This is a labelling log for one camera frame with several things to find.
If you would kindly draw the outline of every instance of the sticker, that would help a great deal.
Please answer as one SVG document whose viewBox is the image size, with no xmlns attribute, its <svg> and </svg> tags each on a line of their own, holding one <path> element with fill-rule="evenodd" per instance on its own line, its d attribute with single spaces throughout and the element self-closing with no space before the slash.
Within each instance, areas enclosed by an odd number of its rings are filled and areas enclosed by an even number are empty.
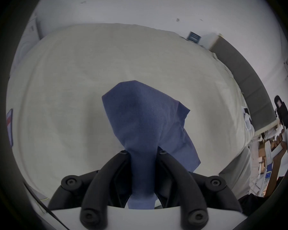
<svg viewBox="0 0 288 230">
<path fill-rule="evenodd" d="M 200 38 L 201 38 L 201 37 L 198 36 L 197 34 L 195 34 L 195 33 L 193 33 L 193 32 L 190 32 L 187 40 L 198 44 L 198 42 L 200 41 Z"/>
<path fill-rule="evenodd" d="M 6 125 L 8 128 L 8 139 L 10 141 L 11 147 L 13 146 L 12 118 L 13 118 L 13 109 L 9 110 L 7 115 L 6 115 Z"/>
</svg>

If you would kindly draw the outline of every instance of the white wall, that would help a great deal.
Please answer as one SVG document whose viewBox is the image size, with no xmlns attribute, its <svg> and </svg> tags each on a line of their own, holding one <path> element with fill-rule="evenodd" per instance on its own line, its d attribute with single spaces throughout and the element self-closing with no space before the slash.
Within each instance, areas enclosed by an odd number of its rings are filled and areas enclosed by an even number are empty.
<svg viewBox="0 0 288 230">
<path fill-rule="evenodd" d="M 278 94 L 288 107 L 283 64 L 288 43 L 265 0 L 41 0 L 36 14 L 41 37 L 68 25 L 123 23 L 183 37 L 193 31 L 208 47 L 211 38 L 221 33 L 253 66 L 272 103 Z"/>
</svg>

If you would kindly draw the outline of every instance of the cardboard box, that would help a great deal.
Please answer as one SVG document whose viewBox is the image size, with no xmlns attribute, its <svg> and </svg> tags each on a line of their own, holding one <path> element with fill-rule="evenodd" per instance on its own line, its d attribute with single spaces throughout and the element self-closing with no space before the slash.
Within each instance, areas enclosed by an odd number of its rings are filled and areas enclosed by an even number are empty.
<svg viewBox="0 0 288 230">
<path fill-rule="evenodd" d="M 265 157 L 266 156 L 266 151 L 264 150 L 264 147 L 263 148 L 260 148 L 258 150 L 258 157 Z"/>
</svg>

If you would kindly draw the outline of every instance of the dark sleeve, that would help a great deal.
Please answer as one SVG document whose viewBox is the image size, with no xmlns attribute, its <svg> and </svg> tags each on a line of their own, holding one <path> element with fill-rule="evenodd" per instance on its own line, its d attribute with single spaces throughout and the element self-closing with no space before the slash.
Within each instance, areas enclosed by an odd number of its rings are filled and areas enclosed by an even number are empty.
<svg viewBox="0 0 288 230">
<path fill-rule="evenodd" d="M 250 216 L 257 210 L 269 197 L 258 197 L 254 194 L 245 195 L 239 199 L 242 207 L 242 213 Z"/>
</svg>

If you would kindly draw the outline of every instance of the mattress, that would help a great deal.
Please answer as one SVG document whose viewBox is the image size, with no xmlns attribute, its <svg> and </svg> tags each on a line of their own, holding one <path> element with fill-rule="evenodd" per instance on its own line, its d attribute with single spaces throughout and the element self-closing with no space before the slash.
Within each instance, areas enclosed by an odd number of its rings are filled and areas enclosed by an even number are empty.
<svg viewBox="0 0 288 230">
<path fill-rule="evenodd" d="M 215 54 L 173 32 L 138 25 L 86 24 L 55 31 L 11 75 L 12 151 L 27 183 L 51 197 L 67 175 L 100 169 L 123 149 L 101 96 L 137 80 L 180 101 L 201 160 L 218 175 L 253 137 L 240 88 Z"/>
</svg>

